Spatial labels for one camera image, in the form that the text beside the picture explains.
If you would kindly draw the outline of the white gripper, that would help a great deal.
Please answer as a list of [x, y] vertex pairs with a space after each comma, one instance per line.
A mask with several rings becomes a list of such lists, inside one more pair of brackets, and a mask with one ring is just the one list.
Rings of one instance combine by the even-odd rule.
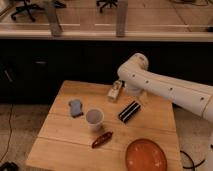
[[139, 97], [139, 102], [146, 106], [148, 104], [148, 96], [146, 92], [143, 92], [141, 88], [138, 88], [128, 82], [124, 83], [124, 90], [132, 96]]

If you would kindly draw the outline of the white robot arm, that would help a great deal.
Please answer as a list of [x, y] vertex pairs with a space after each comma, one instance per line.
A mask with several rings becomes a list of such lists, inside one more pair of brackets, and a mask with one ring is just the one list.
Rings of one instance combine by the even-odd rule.
[[213, 86], [148, 71], [148, 59], [135, 53], [117, 71], [126, 91], [136, 97], [143, 90], [163, 97], [213, 124]]

